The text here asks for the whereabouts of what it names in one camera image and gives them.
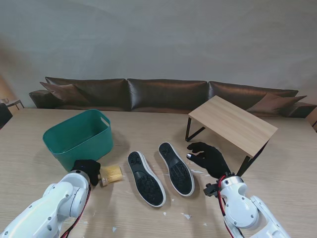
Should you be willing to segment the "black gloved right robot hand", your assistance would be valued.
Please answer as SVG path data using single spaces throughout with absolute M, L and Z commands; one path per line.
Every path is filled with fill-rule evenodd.
M 231 173 L 223 155 L 215 147 L 195 142 L 188 145 L 187 149 L 191 151 L 188 159 L 206 169 L 211 177 L 219 179 L 226 173 Z

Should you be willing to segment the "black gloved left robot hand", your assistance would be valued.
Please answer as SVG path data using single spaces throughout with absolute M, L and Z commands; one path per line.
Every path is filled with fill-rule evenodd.
M 71 171 L 82 171 L 89 177 L 90 184 L 96 186 L 99 183 L 101 165 L 95 160 L 76 160 Z

